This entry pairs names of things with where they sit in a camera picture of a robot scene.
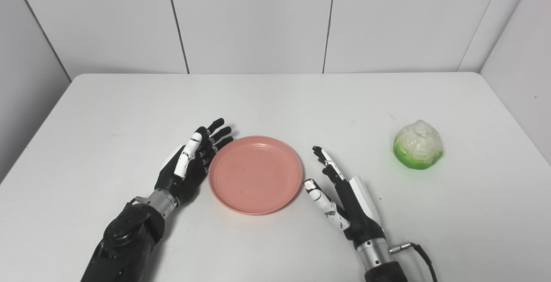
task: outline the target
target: pink plate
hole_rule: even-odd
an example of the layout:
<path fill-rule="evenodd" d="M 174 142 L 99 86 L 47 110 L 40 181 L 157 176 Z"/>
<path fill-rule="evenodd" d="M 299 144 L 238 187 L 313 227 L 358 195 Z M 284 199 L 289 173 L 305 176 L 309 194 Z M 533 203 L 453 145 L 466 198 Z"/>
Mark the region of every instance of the pink plate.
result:
<path fill-rule="evenodd" d="M 303 181 L 299 157 L 270 137 L 243 137 L 226 145 L 212 161 L 209 183 L 228 208 L 251 215 L 268 214 L 293 200 Z"/>

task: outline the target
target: green cabbage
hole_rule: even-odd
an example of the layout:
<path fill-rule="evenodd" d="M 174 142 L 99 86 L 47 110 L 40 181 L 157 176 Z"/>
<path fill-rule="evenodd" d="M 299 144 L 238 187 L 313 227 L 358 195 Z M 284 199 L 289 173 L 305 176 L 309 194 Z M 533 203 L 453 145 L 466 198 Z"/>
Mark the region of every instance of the green cabbage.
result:
<path fill-rule="evenodd" d="M 429 168 L 442 157 L 443 150 L 438 131 L 422 120 L 402 128 L 394 138 L 394 154 L 413 169 Z"/>

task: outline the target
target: robotic arm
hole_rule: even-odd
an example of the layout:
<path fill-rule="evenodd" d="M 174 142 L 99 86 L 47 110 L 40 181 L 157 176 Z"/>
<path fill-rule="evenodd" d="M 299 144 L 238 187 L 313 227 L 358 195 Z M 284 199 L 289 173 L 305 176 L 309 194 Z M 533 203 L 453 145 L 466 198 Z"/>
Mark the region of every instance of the robotic arm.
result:
<path fill-rule="evenodd" d="M 230 127 L 217 119 L 199 127 L 176 149 L 159 173 L 148 198 L 136 196 L 105 229 L 81 282 L 139 282 L 155 245 L 163 238 L 165 219 L 189 203 L 207 176 L 214 155 L 233 141 Z"/>
<path fill-rule="evenodd" d="M 306 180 L 304 187 L 325 217 L 352 241 L 364 264 L 366 282 L 407 282 L 402 267 L 392 255 L 410 247 L 425 260 L 434 282 L 437 282 L 431 260 L 420 245 L 405 242 L 388 246 L 375 205 L 360 179 L 353 177 L 346 180 L 333 159 L 321 147 L 314 146 L 313 152 L 325 166 L 322 173 L 334 184 L 344 208 L 332 201 L 315 180 Z"/>

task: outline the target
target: black cable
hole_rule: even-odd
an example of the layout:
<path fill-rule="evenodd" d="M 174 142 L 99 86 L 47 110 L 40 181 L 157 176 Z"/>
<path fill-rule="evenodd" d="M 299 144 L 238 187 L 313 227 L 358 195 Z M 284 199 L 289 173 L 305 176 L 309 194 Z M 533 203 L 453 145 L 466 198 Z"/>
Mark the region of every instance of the black cable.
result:
<path fill-rule="evenodd" d="M 436 278 L 436 273 L 434 272 L 433 262 L 431 262 L 429 255 L 425 252 L 425 250 L 423 250 L 421 245 L 416 245 L 413 242 L 410 242 L 410 244 L 412 245 L 413 249 L 416 250 L 417 253 L 419 253 L 419 255 L 427 263 L 427 266 L 429 266 L 430 275 L 433 276 L 433 282 L 438 282 L 438 279 Z"/>

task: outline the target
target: white wall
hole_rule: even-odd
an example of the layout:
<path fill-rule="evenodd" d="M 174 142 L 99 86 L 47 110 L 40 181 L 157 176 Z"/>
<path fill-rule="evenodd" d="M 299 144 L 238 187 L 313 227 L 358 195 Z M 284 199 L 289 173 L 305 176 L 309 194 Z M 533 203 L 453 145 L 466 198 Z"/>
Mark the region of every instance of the white wall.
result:
<path fill-rule="evenodd" d="M 71 78 L 185 73 L 170 0 L 28 0 Z"/>
<path fill-rule="evenodd" d="M 334 0 L 325 72 L 456 71 L 464 55 L 474 63 L 463 71 L 479 71 L 498 36 L 484 29 L 477 34 L 477 27 L 484 23 L 499 31 L 515 5 L 516 0 Z M 490 17 L 486 9 L 493 11 Z M 473 57 L 466 52 L 474 38 Z"/>
<path fill-rule="evenodd" d="M 520 2 L 481 73 L 551 162 L 551 0 Z"/>
<path fill-rule="evenodd" d="M 479 71 L 518 0 L 29 0 L 83 72 Z"/>
<path fill-rule="evenodd" d="M 191 73 L 321 73 L 331 0 L 174 0 Z"/>
<path fill-rule="evenodd" d="M 69 85 L 24 0 L 0 0 L 0 182 Z"/>

